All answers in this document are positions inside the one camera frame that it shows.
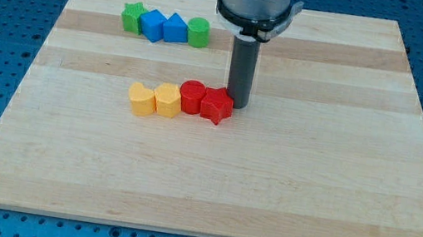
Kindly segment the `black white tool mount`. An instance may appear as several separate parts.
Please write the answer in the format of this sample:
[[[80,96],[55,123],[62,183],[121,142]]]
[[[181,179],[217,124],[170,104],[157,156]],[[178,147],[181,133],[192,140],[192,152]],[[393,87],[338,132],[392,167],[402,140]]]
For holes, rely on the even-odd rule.
[[[296,2],[288,6],[288,9],[279,17],[253,20],[236,15],[227,9],[222,0],[218,0],[216,13],[219,16],[219,22],[236,38],[246,42],[266,43],[286,31],[302,8],[303,2]]]

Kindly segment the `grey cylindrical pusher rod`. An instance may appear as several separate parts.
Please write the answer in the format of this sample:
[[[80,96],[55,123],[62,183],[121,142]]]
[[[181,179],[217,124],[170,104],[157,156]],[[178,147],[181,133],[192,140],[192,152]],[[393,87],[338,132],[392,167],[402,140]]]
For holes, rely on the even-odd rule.
[[[234,100],[234,109],[243,109],[248,104],[259,49],[257,41],[246,42],[237,37],[233,41],[227,93]]]

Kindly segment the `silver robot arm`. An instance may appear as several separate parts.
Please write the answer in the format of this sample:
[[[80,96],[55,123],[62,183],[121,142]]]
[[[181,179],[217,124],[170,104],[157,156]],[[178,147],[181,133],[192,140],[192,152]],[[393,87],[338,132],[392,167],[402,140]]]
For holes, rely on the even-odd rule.
[[[302,2],[292,0],[218,0],[217,14],[234,36],[229,63],[227,93],[235,109],[248,104],[259,49],[289,28],[302,11]]]

